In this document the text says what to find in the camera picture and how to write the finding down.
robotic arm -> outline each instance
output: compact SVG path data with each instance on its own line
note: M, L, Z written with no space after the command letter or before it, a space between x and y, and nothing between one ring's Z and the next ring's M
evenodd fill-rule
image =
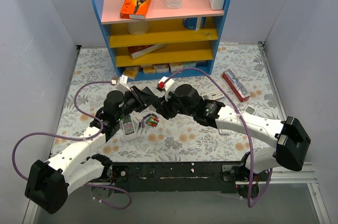
M229 129L245 133L238 114L222 102L203 99L191 85L177 86L170 79L159 90L165 95L158 97L149 88L142 91L135 86L130 89L119 84L117 89L108 93L104 106L96 117L104 124L103 131L97 137L86 140L86 137L99 132L100 124L94 120L81 135L84 140L72 143L64 151L45 162L36 161L30 170L25 195L48 213L55 213L65 203L68 195L87 182L99 179L108 181L117 177L118 168L106 156L90 154L110 140L120 128L120 120L133 111L141 112L150 105L165 119L177 114L191 116L203 126L217 129ZM258 174L266 169L283 166L293 171L303 167L305 155L310 145L310 138L293 117L286 121L265 119L250 114L242 114L253 137L264 141L268 148L255 153L253 172ZM236 181L249 177L250 155L246 153L240 164L230 171Z

flower pattern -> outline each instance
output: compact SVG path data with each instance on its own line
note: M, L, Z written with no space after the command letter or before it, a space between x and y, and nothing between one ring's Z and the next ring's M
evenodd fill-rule
M251 97L247 102L240 102L221 77L226 68L230 68L250 91ZM273 119L281 117L256 45L220 45L212 78L226 91L239 110L244 110L250 104L256 108L256 115L260 117ZM62 111L58 134L79 137L83 133L91 118L75 109L74 95L87 82L110 79L116 79L116 73L107 49L81 49ZM191 84L199 93L217 90L206 77L176 78L175 81L178 84ZM128 84L135 85L139 89L147 86L157 95L163 95L156 90L157 80ZM114 86L108 84L90 85L80 93L78 105L82 110L95 114L96 110L102 107L107 93L114 89ZM225 98L219 101L229 105ZM177 115L170 120L159 116L157 127L146 125L145 128L138 129L141 117L154 111L153 107L149 107L141 114L132 113L137 131L136 139L126 141L122 130L119 130L111 140L92 154L101 153L114 162L238 161L248 151L246 135L236 132L230 132L226 136L219 135L216 129L201 126L188 116ZM70 141L56 138L51 155L60 153L69 144ZM257 151L267 145L253 139L253 147Z

shelf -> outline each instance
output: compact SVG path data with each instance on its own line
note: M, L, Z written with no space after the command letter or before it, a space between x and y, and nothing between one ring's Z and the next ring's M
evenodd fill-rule
M126 47L117 48L116 66L139 66L174 62L212 60L209 41L171 43L166 47L133 60Z
M210 68L207 66L197 66L197 68L203 70L207 74L210 74ZM143 73L140 71L135 80L128 79L128 81L138 81L138 80L155 80L155 79L161 79L162 77L169 77L172 73L171 72L163 72L163 73ZM203 76L201 72L193 71L193 70L187 70L184 72L181 72L179 74L176 74L174 78L183 78L183 77L194 77L194 76Z
M120 10L123 3L124 0L104 0L101 23L138 21L120 18ZM224 11L211 10L209 0L183 0L182 6L177 9L168 8L166 0L152 0L145 21L219 15L224 15Z
M186 29L182 19L151 21L150 29L143 35L131 35L126 23L112 24L110 47L125 47L158 43L179 43L217 40L217 32L211 17L206 18L205 27L194 31Z

table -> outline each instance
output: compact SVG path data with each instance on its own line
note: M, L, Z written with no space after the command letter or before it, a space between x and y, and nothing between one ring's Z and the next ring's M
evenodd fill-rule
M247 102L241 103L221 77L226 68L230 68L250 91L251 97ZM87 82L112 78L116 79L116 73L107 49L81 49L57 134L79 137L83 133L91 122L91 118L80 114L75 109L74 94ZM257 109L255 115L272 119L282 118L257 45L220 45L212 78L235 101L240 111L250 104ZM204 76L176 78L175 81L179 85L191 84L199 93L217 89ZM139 89L149 87L154 93L161 96L163 93L156 90L157 82L157 80L147 80L130 82L129 85L135 85ZM88 86L79 95L79 107L94 115L96 110L103 106L107 93L114 89L114 86L108 84ZM229 105L225 98L220 101ZM156 128L146 126L138 129L141 117L154 111L153 107L149 107L140 114L132 113L132 120L138 134L135 140L125 141L122 130L119 130L110 141L94 153L106 155L113 162L194 162L239 161L244 153L249 151L246 135L231 132L227 136L221 136L216 129L203 127L193 121L191 117L183 115L177 115L170 120L165 120L160 116ZM60 153L69 144L71 144L70 141L56 138L51 156ZM267 144L253 139L253 147L255 151L258 151L267 147Z

purple cable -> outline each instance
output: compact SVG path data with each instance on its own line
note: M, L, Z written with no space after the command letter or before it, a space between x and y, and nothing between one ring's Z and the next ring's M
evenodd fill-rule
M198 72L201 72L202 74L204 74L222 92L222 94L228 99L228 101L231 103L231 105L232 105L233 109L235 110L235 112L237 114L240 114L239 110L238 110L238 108L236 106L236 104L231 100L231 98L228 96L228 94L217 84L216 81L214 81L209 75L207 75L207 73L205 73L203 70L201 70L199 68L183 68L181 70L178 70L175 73L173 73L172 75L170 75L163 83L166 84L176 74L178 74L180 72L183 72L185 70L195 70L195 71L198 71ZM258 194L258 196L254 200L251 200L252 183L254 181L254 147L252 145L252 139L251 139L250 130L249 130L247 124L245 123L244 118L240 115L239 119L242 121L244 129L245 129L245 132L248 135L249 146L250 146L250 175L249 175L248 207L252 208L252 207L255 206L255 204L260 199L260 197L268 189L273 170L272 169L269 170L268 179L267 179L267 181L266 181L266 183L265 183L262 191Z
M130 195L129 192L125 191L124 189L121 189L121 188L117 188L115 186L109 186L109 185L98 185L98 184L85 184L85 186L90 186L90 187L100 187L100 188L108 188L108 189L114 189L114 190L117 190L117 191L120 191L120 192L123 192L124 194L126 194L128 197L129 197L129 203L126 204L124 207L117 207L111 203L109 203L108 201L106 200L103 200L103 199L100 199L100 198L96 198L96 200L100 201L116 210L124 210L126 209L128 206L130 206L130 204L132 203L133 199L132 199L132 196Z
M28 178L27 178L26 176L24 176L24 175L19 171L19 169L17 168L16 162L15 162L15 153L16 153L17 147L18 147L18 146L20 145L20 143L23 142L26 138L31 137L31 136L35 136L35 135L44 135L44 136L51 136L51 137L63 138L63 139L67 139L67 140L70 140L70 141L83 141L84 139L92 139L92 138L95 138L96 136L98 136L98 135L102 132L102 130L103 130L103 128L104 128L104 125L103 125L102 121L101 121L99 118L97 118L96 116L93 116L93 115L91 115L91 114L89 114L89 113L84 112L84 111L81 110L81 109L79 108L79 106L77 105L77 97L78 97L80 91L81 91L83 88L85 88L86 86L88 86L88 85L91 85L91 84L97 84L97 83L111 83L111 82L110 82L110 81L93 81L93 82L90 82L90 83L87 83L87 84L83 85L81 88L79 88L79 90L76 92L76 94L75 94L75 96L74 96L74 106L75 106L75 108L76 108L79 112L81 112L82 114L84 114L84 115L86 115L86 116L88 116L88 117L91 117L91 118L97 120L98 122L100 122L100 130L99 130L99 132L96 133L96 134L94 134L94 135L92 135L92 136L90 136L90 137L87 137L87 138L72 138L72 137L66 137L66 136L62 136L62 135L57 135L57 134L53 134L53 133L44 133L44 132L29 133L29 134L23 136L23 137L22 137L21 139L19 139L19 141L15 144L15 146L14 146L14 148L13 148L13 151L12 151L12 164L13 164L13 168L14 168L15 172L16 172L21 178L23 178L23 179L26 180L26 181L28 180ZM117 209L117 210L123 210L123 209L126 209L128 206L130 206L130 204L132 203L132 196L131 196L127 191L125 191L125 190L123 190L123 189L120 189L120 188L117 188L117 187L114 187L114 186L94 185L94 184L85 184L85 186L113 188L114 190L121 191L121 192L127 194L128 197L129 197L129 203L128 203L126 206L124 206L124 207L117 207L117 206L115 206L115 205L113 205L113 204L110 204L109 202L107 202L107 201L105 201L105 200L102 200L103 203L107 204L108 206L110 206L110 207L112 207L112 208L114 208L114 209Z

